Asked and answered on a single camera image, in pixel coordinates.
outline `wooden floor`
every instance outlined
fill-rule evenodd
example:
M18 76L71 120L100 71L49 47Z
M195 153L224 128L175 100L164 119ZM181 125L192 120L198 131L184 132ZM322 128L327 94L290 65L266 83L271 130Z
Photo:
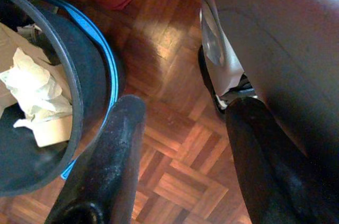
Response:
M199 73L201 0L133 0L121 12L68 1L123 58L126 93L147 103L132 223L250 224L225 125ZM31 194L1 198L0 223L43 223L63 184L57 178Z

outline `black trash bin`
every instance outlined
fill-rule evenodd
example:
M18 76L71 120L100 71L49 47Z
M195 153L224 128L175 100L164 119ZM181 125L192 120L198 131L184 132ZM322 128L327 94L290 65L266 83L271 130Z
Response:
M108 114L119 94L121 68L117 68L115 56L98 28L68 3L44 1L65 9L73 22L38 9L27 0L0 0L0 22L22 26L30 20L46 35L69 83L72 133L68 142L39 148L31 130L13 128L23 115L19 106L6 108L0 119L0 196L28 193L56 178L70 162L84 131L91 127L91 122Z

